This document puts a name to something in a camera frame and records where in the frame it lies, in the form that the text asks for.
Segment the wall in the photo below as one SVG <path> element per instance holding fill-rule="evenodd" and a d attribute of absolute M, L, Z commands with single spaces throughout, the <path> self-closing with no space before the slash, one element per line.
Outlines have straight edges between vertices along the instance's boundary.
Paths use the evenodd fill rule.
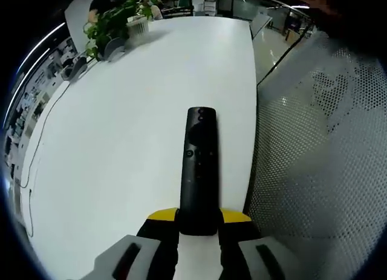
<path fill-rule="evenodd" d="M 71 41 L 70 41 L 71 37 L 63 40 L 57 47 L 58 49 L 60 49 L 61 51 L 64 51 L 66 49 L 66 47 L 68 46 L 68 43 L 69 42 L 71 44 Z"/>
<path fill-rule="evenodd" d="M 52 53 L 51 56 L 54 56 L 55 59 L 59 60 L 59 53 L 57 51 Z M 52 81 L 52 79 L 48 79 L 46 73 L 47 66 L 49 66 L 50 63 L 52 63 L 52 60 L 47 56 L 47 58 L 42 62 L 42 64 L 36 69 L 34 74 L 28 79 L 28 82 L 26 83 L 23 92 L 21 91 L 21 93 L 31 92 L 34 86 L 39 90 L 43 90 L 48 86 L 48 84 Z M 40 83 L 37 83 L 36 81 L 40 76 L 42 76 Z M 16 109 L 20 109 L 22 98 L 23 96 L 21 96 L 21 99 L 18 102 L 18 106 Z"/>
<path fill-rule="evenodd" d="M 74 0 L 65 10 L 67 27 L 78 52 L 85 51 L 88 39 L 83 33 L 92 0 Z"/>
<path fill-rule="evenodd" d="M 234 0 L 233 15 L 246 20 L 253 20 L 260 6 L 259 0 Z"/>

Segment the tabletop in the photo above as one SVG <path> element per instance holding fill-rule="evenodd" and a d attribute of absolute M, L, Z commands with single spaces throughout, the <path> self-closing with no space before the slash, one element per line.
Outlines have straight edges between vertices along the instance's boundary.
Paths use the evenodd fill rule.
<path fill-rule="evenodd" d="M 152 212 L 178 207 L 187 110 L 217 111 L 221 206 L 242 210 L 252 165 L 256 80 L 249 24 L 218 17 L 152 22 L 150 40 L 94 65 L 48 102 L 31 136 L 22 194 L 31 244 L 54 279 L 94 258 Z M 25 184 L 28 168 L 23 168 Z"/>

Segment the person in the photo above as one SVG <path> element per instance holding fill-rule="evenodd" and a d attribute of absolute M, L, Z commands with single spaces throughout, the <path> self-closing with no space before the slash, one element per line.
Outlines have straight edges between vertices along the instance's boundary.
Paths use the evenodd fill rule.
<path fill-rule="evenodd" d="M 125 1 L 126 0 L 93 0 L 89 8 L 88 21 L 92 24 L 96 23 L 98 20 L 97 15 L 104 14 L 104 12 L 122 5 Z"/>
<path fill-rule="evenodd" d="M 160 8 L 155 5 L 151 0 L 143 0 L 143 6 L 151 6 L 151 11 L 152 11 L 152 17 L 150 18 L 151 20 L 162 20 L 163 15 L 161 13 Z"/>
<path fill-rule="evenodd" d="M 380 53 L 384 49 L 383 35 L 370 34 L 366 29 L 378 29 L 383 23 L 382 0 L 301 0 L 309 4 L 309 16 L 330 39 L 341 41 L 359 53 Z M 359 8 L 359 5 L 372 7 Z"/>

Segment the ceiling light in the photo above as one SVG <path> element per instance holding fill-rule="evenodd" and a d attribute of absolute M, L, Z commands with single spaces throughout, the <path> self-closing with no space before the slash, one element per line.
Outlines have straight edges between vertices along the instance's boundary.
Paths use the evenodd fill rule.
<path fill-rule="evenodd" d="M 293 9 L 309 9 L 309 6 L 300 5 L 300 6 L 290 6 Z"/>
<path fill-rule="evenodd" d="M 19 72 L 19 70 L 22 68 L 23 64 L 27 61 L 27 59 L 33 54 L 33 52 L 47 39 L 49 38 L 55 31 L 57 31 L 58 29 L 60 29 L 60 27 L 62 27 L 63 25 L 65 25 L 66 22 L 63 22 L 61 24 L 59 24 L 57 27 L 55 27 L 54 29 L 51 30 L 51 32 L 49 32 L 46 36 L 44 36 L 44 38 L 42 40 L 40 40 L 35 46 L 34 48 L 32 48 L 32 50 L 27 54 L 27 56 L 25 57 L 25 59 L 23 60 L 23 62 L 20 64 L 18 70 L 16 71 L 16 73 Z"/>

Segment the floor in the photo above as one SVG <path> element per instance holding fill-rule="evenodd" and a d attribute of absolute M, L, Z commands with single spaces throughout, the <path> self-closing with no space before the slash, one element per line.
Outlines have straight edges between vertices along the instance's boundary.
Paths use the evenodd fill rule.
<path fill-rule="evenodd" d="M 289 44 L 279 32 L 264 28 L 255 36 L 253 46 L 258 83 L 289 48 Z"/>

